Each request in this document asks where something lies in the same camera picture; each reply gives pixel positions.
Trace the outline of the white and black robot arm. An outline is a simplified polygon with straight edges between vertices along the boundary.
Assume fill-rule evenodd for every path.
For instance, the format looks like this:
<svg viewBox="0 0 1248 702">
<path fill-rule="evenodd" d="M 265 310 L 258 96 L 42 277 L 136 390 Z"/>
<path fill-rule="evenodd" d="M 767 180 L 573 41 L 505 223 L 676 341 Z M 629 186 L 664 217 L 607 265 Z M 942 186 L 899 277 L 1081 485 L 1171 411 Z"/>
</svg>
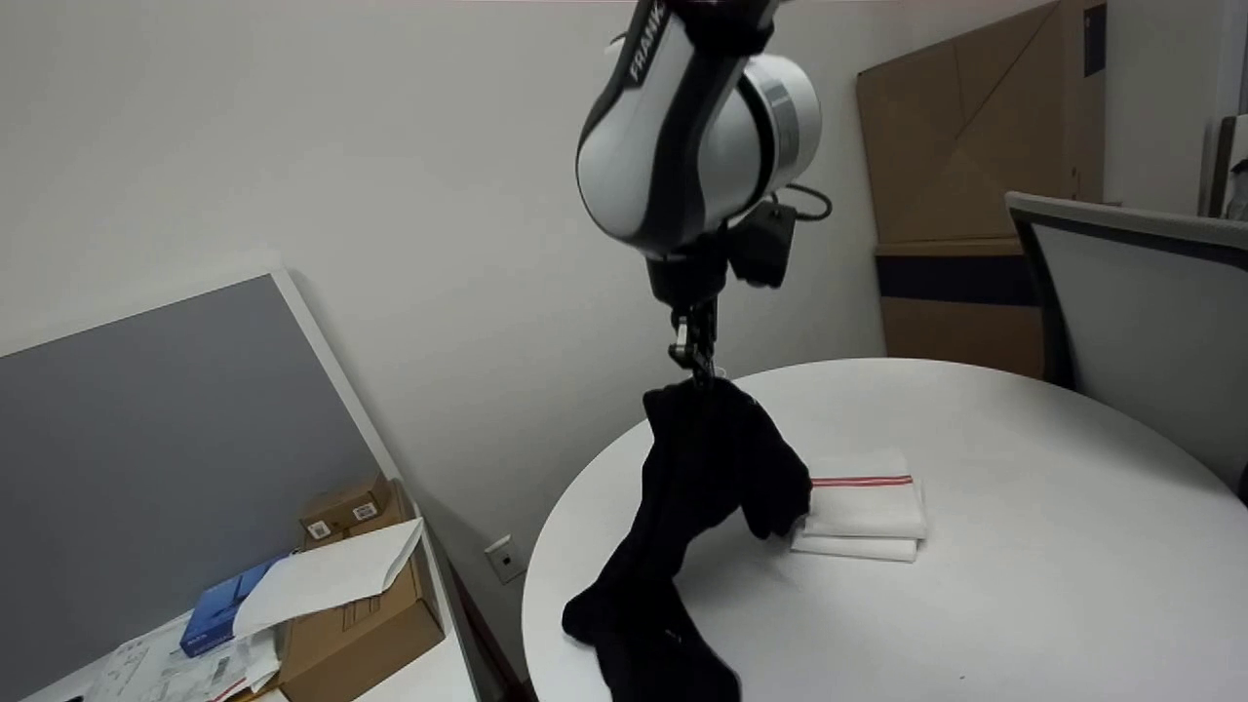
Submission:
<svg viewBox="0 0 1248 702">
<path fill-rule="evenodd" d="M 726 272 L 781 288 L 804 213 L 776 198 L 819 151 L 812 80 L 767 56 L 785 0 L 637 0 L 575 137 L 586 213 L 648 262 L 669 360 L 715 376 Z"/>
</svg>

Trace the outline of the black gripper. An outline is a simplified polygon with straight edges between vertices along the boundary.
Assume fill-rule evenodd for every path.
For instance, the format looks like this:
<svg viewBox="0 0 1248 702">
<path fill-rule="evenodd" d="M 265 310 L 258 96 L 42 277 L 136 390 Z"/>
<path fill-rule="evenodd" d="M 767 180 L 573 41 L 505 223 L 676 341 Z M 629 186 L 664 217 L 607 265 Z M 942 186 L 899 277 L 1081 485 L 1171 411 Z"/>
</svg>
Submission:
<svg viewBox="0 0 1248 702">
<path fill-rule="evenodd" d="M 652 262 L 648 277 L 652 291 L 669 310 L 669 364 L 689 379 L 717 379 L 717 291 L 726 288 L 726 259 L 687 254 L 676 262 Z"/>
</svg>

